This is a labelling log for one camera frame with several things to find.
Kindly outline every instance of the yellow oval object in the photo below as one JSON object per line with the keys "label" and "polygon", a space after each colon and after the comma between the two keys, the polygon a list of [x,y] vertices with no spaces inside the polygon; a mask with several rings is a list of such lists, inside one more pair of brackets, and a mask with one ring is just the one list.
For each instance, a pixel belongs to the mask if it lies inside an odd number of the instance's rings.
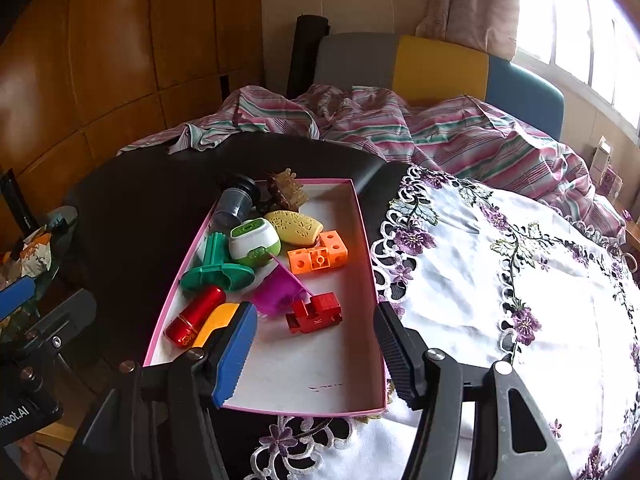
{"label": "yellow oval object", "polygon": [[223,303],[217,306],[214,311],[209,314],[207,320],[204,322],[202,329],[198,332],[196,341],[193,342],[193,346],[199,346],[202,348],[204,343],[207,342],[209,335],[217,328],[227,326],[231,321],[231,318],[236,313],[239,303]]}
{"label": "yellow oval object", "polygon": [[295,211],[272,211],[264,216],[284,243],[311,247],[324,226],[315,218]]}

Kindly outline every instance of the metal bolt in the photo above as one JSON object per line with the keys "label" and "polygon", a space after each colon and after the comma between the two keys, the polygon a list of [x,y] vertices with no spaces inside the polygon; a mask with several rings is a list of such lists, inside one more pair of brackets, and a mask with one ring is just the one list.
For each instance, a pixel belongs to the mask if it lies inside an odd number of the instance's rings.
{"label": "metal bolt", "polygon": [[24,367],[20,372],[20,378],[23,381],[30,381],[31,379],[33,379],[33,377],[34,377],[33,368],[31,368],[30,366]]}
{"label": "metal bolt", "polygon": [[123,374],[130,374],[133,370],[136,369],[136,364],[133,361],[123,361],[118,366],[118,370]]}
{"label": "metal bolt", "polygon": [[429,348],[427,350],[427,357],[432,361],[442,361],[446,354],[439,348]]}
{"label": "metal bolt", "polygon": [[195,348],[189,348],[186,353],[187,357],[191,361],[199,361],[204,357],[204,350],[198,346],[196,346]]}
{"label": "metal bolt", "polygon": [[498,361],[495,364],[495,371],[501,375],[509,375],[513,367],[507,361]]}

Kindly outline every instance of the red cylinder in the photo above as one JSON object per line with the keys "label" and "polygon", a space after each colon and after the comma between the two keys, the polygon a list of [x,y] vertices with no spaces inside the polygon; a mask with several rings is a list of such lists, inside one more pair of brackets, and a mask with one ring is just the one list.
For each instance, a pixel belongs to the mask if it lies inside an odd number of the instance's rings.
{"label": "red cylinder", "polygon": [[213,310],[225,303],[225,291],[210,285],[197,295],[164,329],[164,336],[179,348],[188,348]]}

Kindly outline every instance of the beige curtain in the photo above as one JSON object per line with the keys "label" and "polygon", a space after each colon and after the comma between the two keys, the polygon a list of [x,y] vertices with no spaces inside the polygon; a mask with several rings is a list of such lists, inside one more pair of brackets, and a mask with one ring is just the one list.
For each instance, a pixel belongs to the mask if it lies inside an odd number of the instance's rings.
{"label": "beige curtain", "polygon": [[520,0],[429,0],[415,35],[511,60],[516,53],[519,10]]}

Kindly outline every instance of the striped blanket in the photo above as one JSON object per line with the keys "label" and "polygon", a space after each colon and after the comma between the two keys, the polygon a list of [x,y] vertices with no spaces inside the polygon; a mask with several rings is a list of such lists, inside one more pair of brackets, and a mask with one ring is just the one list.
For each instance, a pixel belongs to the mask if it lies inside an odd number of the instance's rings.
{"label": "striped blanket", "polygon": [[234,91],[220,110],[124,147],[177,139],[169,153],[217,146],[236,132],[276,132],[330,140],[386,161],[419,164],[527,196],[602,235],[624,241],[625,222],[595,193],[580,156],[543,132],[473,97],[409,107],[382,88],[343,92],[314,85],[295,100],[258,86]]}

